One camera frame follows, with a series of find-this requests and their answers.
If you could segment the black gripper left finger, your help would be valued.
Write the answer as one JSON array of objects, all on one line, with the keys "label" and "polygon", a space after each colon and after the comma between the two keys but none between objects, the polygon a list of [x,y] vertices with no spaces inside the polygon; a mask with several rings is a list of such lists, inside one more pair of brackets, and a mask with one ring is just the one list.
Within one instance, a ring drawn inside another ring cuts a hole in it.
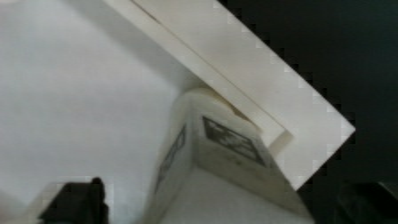
[{"label": "black gripper left finger", "polygon": [[108,224],[105,184],[96,177],[89,182],[67,182],[39,215],[43,224]]}]

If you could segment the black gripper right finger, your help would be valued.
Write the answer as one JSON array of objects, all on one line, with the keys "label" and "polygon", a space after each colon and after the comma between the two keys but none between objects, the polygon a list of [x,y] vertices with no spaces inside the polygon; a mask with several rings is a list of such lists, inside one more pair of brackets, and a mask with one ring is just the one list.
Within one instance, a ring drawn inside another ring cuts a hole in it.
[{"label": "black gripper right finger", "polygon": [[338,224],[398,224],[398,183],[368,182],[341,186]]}]

